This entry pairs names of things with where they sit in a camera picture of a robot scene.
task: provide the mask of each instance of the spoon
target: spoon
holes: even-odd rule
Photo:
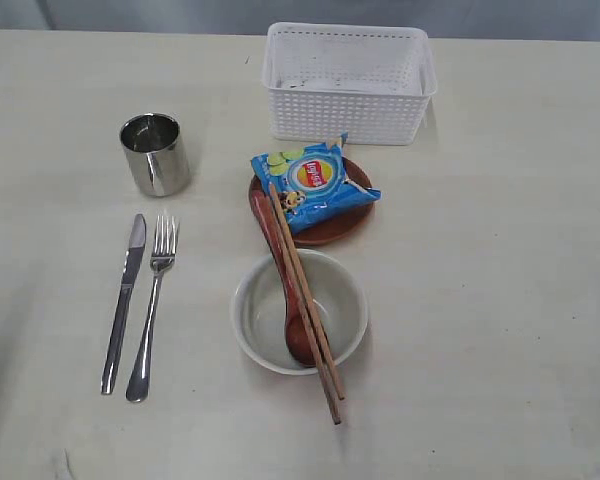
[[[287,312],[284,322],[284,339],[287,343],[287,348],[291,356],[295,360],[306,367],[314,367],[313,355],[309,346],[309,339],[304,330],[302,317],[298,302],[300,301],[300,292],[293,288],[290,275],[293,272],[287,270],[282,257],[282,244],[284,240],[278,236],[276,228],[276,218],[273,213],[273,208],[269,199],[261,190],[249,191],[249,204],[251,211],[260,224],[260,229],[264,238],[269,244],[269,250],[278,268],[282,288],[284,290],[284,298],[287,304]]]

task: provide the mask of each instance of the white plastic basket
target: white plastic basket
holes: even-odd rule
[[[408,145],[437,89],[427,34],[417,28],[274,23],[262,83],[271,134]]]

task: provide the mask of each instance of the chip bag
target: chip bag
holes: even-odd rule
[[[363,188],[347,175],[342,161],[346,138],[341,135],[332,146],[320,143],[251,160],[265,193],[270,182],[276,186],[292,233],[380,199],[379,190]]]

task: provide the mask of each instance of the wooden plate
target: wooden plate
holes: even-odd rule
[[[371,188],[371,181],[367,177],[367,174],[351,160],[344,157],[342,159],[344,160],[344,168],[349,174],[349,178],[361,187]],[[262,191],[262,185],[258,177],[254,175],[249,185],[249,195],[251,195],[252,191],[256,190]],[[293,236],[295,244],[299,247],[325,245],[346,237],[364,223],[371,210],[373,210],[374,203],[352,208],[340,215],[331,217],[324,222],[296,233]]]

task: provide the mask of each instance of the metal cup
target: metal cup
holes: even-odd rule
[[[165,197],[191,181],[180,126],[161,113],[132,118],[120,129],[120,142],[133,179],[142,193]]]

